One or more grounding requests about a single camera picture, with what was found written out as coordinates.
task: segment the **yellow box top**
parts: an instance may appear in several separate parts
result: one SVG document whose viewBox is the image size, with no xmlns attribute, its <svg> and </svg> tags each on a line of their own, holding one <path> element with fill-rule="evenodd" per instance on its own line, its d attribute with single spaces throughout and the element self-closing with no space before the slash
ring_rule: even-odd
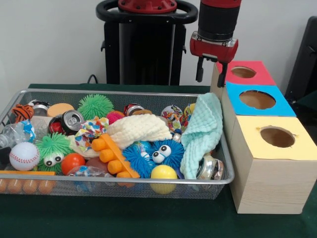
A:
<svg viewBox="0 0 317 238">
<path fill-rule="evenodd" d="M 295 117 L 237 116 L 253 158 L 317 160 L 317 146 Z"/>
</svg>

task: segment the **stacked wooden boxes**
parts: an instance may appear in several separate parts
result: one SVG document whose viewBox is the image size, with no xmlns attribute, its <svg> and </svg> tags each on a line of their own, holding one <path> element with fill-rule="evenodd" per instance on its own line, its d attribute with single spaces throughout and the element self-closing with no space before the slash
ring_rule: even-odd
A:
<svg viewBox="0 0 317 238">
<path fill-rule="evenodd" d="M 221 100 L 238 213 L 300 214 L 317 178 L 317 147 L 260 61 L 233 61 Z"/>
</svg>

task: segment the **light blue washcloth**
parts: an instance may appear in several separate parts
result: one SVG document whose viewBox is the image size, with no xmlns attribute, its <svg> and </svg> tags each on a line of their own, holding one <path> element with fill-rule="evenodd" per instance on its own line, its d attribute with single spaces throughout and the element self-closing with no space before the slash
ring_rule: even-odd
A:
<svg viewBox="0 0 317 238">
<path fill-rule="evenodd" d="M 185 153 L 180 170 L 185 179 L 196 179 L 199 161 L 213 150 L 222 135 L 222 110 L 214 93 L 199 95 L 194 113 L 182 134 Z"/>
</svg>

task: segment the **red robot part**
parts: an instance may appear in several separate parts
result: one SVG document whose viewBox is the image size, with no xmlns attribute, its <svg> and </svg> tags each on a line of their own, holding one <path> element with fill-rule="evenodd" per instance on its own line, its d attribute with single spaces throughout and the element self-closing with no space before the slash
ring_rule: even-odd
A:
<svg viewBox="0 0 317 238">
<path fill-rule="evenodd" d="M 216 61 L 222 63 L 230 63 L 238 49 L 238 40 L 235 43 L 228 47 L 222 46 L 219 44 L 213 44 L 205 42 L 203 40 L 191 39 L 190 41 L 190 52 L 198 57 L 205 57 L 210 55 L 216 57 Z"/>
<path fill-rule="evenodd" d="M 124 11 L 142 14 L 161 14 L 177 9 L 175 0 L 118 0 L 118 7 Z"/>
<path fill-rule="evenodd" d="M 207 6 L 219 8 L 236 8 L 241 5 L 241 0 L 201 0 Z"/>
</svg>

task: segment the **googly eye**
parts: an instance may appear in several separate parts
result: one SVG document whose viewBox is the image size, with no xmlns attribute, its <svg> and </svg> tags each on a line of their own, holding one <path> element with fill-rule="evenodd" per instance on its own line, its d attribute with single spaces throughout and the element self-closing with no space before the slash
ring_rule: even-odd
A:
<svg viewBox="0 0 317 238">
<path fill-rule="evenodd" d="M 165 159 L 165 156 L 161 154 L 159 151 L 156 151 L 153 153 L 152 159 L 155 163 L 160 164 Z"/>
<path fill-rule="evenodd" d="M 64 155 L 62 153 L 54 153 L 52 154 L 52 156 L 54 157 L 57 163 L 62 162 L 62 160 L 64 159 Z"/>
<path fill-rule="evenodd" d="M 56 161 L 55 161 L 53 155 L 46 156 L 46 157 L 44 158 L 44 164 L 45 164 L 47 167 L 52 167 L 52 166 L 56 165 Z"/>
<path fill-rule="evenodd" d="M 57 163 L 60 163 L 64 159 L 64 155 L 62 153 L 53 153 L 44 158 L 44 164 L 48 167 L 52 167 Z"/>
<path fill-rule="evenodd" d="M 172 153 L 172 150 L 168 145 L 162 145 L 158 151 L 161 152 L 165 157 L 170 156 Z"/>
</svg>

